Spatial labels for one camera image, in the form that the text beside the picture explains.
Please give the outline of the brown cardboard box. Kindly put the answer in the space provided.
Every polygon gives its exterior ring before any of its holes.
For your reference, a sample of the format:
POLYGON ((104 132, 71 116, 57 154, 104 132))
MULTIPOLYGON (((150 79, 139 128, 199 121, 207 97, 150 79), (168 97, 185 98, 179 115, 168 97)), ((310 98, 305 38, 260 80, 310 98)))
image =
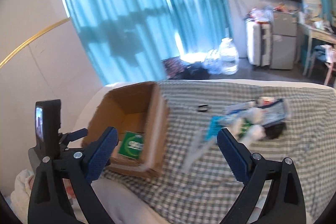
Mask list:
POLYGON ((117 151, 110 157, 109 170, 141 178, 158 177, 162 173, 166 149, 169 107, 159 84, 144 82, 108 91, 88 123, 88 135, 82 145, 96 141, 107 127, 118 133, 117 151), (125 133, 143 135, 139 159, 118 154, 125 133))

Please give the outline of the pack of water bottles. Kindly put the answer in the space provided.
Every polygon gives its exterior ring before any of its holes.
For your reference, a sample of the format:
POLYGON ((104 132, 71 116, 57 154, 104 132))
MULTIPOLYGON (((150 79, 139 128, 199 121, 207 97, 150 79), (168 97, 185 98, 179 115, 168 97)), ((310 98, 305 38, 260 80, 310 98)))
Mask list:
POLYGON ((204 69, 211 75, 220 75, 222 73, 221 55, 218 50, 210 50, 202 62, 204 69))

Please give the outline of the oval vanity mirror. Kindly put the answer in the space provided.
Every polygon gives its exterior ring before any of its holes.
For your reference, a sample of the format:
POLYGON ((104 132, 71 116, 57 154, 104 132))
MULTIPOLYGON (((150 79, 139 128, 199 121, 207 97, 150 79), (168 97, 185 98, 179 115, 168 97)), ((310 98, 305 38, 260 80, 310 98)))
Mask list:
POLYGON ((321 0, 303 0, 303 6, 313 17, 319 17, 322 12, 321 0))

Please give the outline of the green medicine box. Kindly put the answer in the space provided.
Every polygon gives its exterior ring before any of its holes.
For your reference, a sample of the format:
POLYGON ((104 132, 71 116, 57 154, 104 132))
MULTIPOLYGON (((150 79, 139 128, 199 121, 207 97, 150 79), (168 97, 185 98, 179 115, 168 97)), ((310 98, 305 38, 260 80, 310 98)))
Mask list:
POLYGON ((127 131, 118 149, 118 154, 130 159, 139 159, 142 150, 143 135, 127 131))

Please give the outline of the turquoise window curtain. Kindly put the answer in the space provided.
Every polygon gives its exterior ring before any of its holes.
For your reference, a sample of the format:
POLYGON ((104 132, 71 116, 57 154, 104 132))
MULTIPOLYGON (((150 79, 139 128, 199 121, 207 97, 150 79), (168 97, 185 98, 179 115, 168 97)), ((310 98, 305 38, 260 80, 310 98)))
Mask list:
POLYGON ((232 35, 228 0, 62 0, 104 85, 157 81, 163 60, 207 53, 232 35))

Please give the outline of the large clear water jug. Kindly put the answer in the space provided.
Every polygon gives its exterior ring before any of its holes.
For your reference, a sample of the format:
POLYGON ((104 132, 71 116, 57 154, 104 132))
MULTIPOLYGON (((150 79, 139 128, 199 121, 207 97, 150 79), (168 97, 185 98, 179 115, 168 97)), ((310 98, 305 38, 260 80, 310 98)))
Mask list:
POLYGON ((219 46, 222 73, 234 75, 238 70, 239 54, 231 38, 223 38, 219 46))

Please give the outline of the white wooden desk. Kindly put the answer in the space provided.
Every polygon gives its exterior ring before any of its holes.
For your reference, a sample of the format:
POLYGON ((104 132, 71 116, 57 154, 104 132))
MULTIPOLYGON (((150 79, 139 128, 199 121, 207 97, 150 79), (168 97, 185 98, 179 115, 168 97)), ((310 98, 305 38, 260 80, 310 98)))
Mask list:
POLYGON ((296 56, 295 62, 301 63, 303 67, 303 76, 307 76, 307 71, 312 67, 311 56, 313 53, 313 40, 321 43, 330 44, 335 48, 335 35, 326 31, 319 30, 307 24, 297 24, 297 37, 296 37, 296 56), (307 49, 306 57, 301 58, 301 49, 307 49))

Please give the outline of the pile of sachets and packets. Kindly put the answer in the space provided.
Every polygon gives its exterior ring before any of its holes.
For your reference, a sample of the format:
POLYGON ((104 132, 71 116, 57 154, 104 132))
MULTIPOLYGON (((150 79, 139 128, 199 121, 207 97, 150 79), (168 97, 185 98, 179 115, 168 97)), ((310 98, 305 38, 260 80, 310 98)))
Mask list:
POLYGON ((207 129, 198 129, 192 138, 181 171, 189 173, 199 160, 217 143, 217 134, 228 129, 233 137, 246 147, 263 140, 277 139, 286 129, 290 107, 284 98, 260 97, 244 103, 226 106, 222 116, 212 116, 207 129))

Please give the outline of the grey mini fridge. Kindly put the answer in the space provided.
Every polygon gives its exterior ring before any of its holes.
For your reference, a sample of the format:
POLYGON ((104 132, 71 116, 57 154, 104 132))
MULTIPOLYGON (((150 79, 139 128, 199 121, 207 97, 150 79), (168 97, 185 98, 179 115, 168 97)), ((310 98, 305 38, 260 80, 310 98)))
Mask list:
POLYGON ((272 60, 270 69, 293 69, 296 38, 296 16, 291 13, 274 11, 272 15, 272 60))

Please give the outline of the wooden chair with clothes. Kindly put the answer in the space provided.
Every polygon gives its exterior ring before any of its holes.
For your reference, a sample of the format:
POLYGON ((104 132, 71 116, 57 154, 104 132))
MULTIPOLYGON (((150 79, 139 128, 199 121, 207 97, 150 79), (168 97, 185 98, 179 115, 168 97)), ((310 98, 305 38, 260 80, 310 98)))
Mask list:
POLYGON ((310 58, 308 77, 310 77, 313 72, 316 60, 319 60, 327 67, 327 73, 323 83, 325 86, 327 86, 330 82, 333 72, 335 72, 335 48, 329 44, 317 45, 314 47, 310 58))

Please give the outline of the white hard suitcase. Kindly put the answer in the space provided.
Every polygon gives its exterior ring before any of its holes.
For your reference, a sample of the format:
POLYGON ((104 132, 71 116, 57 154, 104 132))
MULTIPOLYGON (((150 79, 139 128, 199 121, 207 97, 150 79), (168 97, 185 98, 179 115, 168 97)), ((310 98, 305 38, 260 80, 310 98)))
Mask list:
POLYGON ((245 21, 247 57, 256 67, 269 67, 271 63, 272 26, 269 22, 245 21))

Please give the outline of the dark patterned floor bag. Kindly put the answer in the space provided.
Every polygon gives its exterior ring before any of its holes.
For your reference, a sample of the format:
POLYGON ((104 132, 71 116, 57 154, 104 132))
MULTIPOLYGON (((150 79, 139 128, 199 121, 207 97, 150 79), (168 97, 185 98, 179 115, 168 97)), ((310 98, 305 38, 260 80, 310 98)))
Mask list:
POLYGON ((172 57, 161 61, 168 80, 208 80, 209 71, 201 62, 188 63, 180 57, 172 57))

